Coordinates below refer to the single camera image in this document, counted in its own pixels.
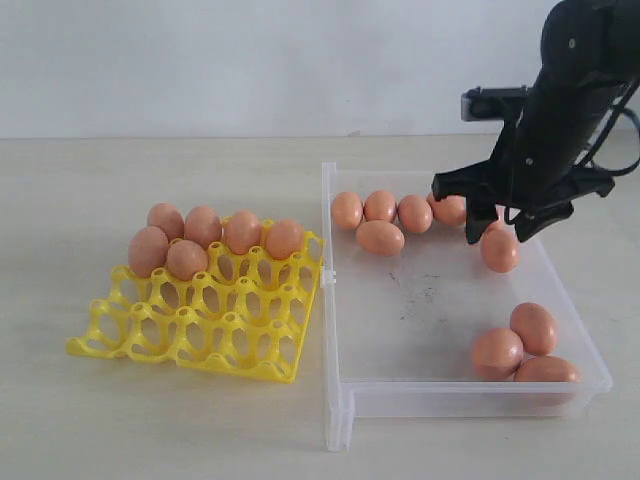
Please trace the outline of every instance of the transparent plastic tray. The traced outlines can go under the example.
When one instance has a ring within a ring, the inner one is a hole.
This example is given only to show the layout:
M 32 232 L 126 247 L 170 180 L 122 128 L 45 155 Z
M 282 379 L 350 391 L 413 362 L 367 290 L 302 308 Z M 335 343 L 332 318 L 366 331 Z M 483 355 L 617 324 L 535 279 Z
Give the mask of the transparent plastic tray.
M 339 192 L 364 199 L 384 188 L 399 200 L 425 193 L 432 177 L 323 165 L 329 450 L 349 446 L 357 417 L 575 415 L 611 389 L 611 376 L 537 238 L 521 246 L 516 269 L 497 274 L 482 264 L 479 246 L 466 244 L 462 228 L 436 224 L 426 234 L 407 235 L 393 258 L 368 254 L 354 232 L 332 228 L 330 205 Z M 524 301 L 555 315 L 553 355 L 573 362 L 583 382 L 483 382 L 474 376 L 473 339 L 508 326 L 511 310 Z

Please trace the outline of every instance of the egg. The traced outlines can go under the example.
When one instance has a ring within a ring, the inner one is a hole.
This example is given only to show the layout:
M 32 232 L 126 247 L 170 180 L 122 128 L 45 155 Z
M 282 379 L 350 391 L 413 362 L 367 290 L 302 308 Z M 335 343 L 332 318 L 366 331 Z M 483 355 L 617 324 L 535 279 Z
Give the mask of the egg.
M 516 382 L 580 382 L 578 367 L 559 357 L 534 357 L 522 364 Z
M 151 272 L 164 266 L 168 250 L 167 235 L 158 227 L 145 227 L 131 239 L 129 267 L 137 276 L 149 278 Z
M 433 211 L 433 218 L 448 227 L 462 225 L 467 219 L 467 204 L 464 197 L 449 195 L 436 202 L 433 193 L 429 193 L 427 202 Z
M 367 221 L 384 220 L 393 222 L 396 218 L 396 197 L 388 190 L 376 190 L 364 202 L 364 218 Z
M 556 348 L 556 319 L 542 305 L 521 303 L 511 312 L 510 326 L 531 355 L 549 355 Z
M 507 273 L 520 261 L 520 244 L 513 233 L 507 230 L 490 230 L 482 235 L 480 255 L 490 270 Z
M 278 220 L 267 232 L 264 248 L 272 258 L 285 260 L 302 250 L 304 228 L 295 220 Z
M 343 230 L 355 230 L 362 222 L 362 200 L 355 192 L 342 192 L 331 203 L 331 218 Z
M 398 204 L 400 223 L 410 233 L 424 233 L 431 226 L 433 213 L 422 195 L 407 195 Z
M 205 250 L 222 237 L 220 217 L 211 207 L 200 205 L 189 212 L 184 221 L 184 238 L 196 242 Z
M 404 247 L 404 235 L 393 223 L 371 220 L 358 227 L 356 241 L 369 253 L 392 257 Z
M 236 255 L 244 255 L 260 245 L 262 224 L 255 213 L 241 210 L 233 214 L 224 231 L 224 241 Z
M 180 210 L 170 203 L 158 203 L 149 210 L 147 225 L 159 227 L 167 234 L 169 241 L 182 238 L 184 235 L 184 219 Z
M 522 358 L 522 340 L 508 328 L 493 328 L 473 342 L 471 361 L 484 380 L 497 382 L 513 374 Z
M 167 268 L 173 275 L 189 281 L 193 276 L 209 267 L 209 257 L 204 249 L 191 240 L 181 240 L 169 248 Z

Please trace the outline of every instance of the yellow plastic egg tray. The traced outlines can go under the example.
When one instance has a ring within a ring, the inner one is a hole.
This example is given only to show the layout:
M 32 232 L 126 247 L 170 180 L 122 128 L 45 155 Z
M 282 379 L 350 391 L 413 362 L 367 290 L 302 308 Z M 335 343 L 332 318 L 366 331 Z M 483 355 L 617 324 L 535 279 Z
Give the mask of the yellow plastic egg tray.
M 263 238 L 272 224 L 263 222 Z M 67 353 L 173 360 L 180 367 L 291 383 L 318 287 L 322 246 L 306 231 L 303 250 L 277 261 L 260 246 L 235 255 L 214 242 L 208 270 L 188 282 L 165 268 L 140 278 L 128 266 L 117 266 L 109 297 L 91 302 L 87 333 L 70 338 Z M 129 295 L 127 284 L 134 287 Z

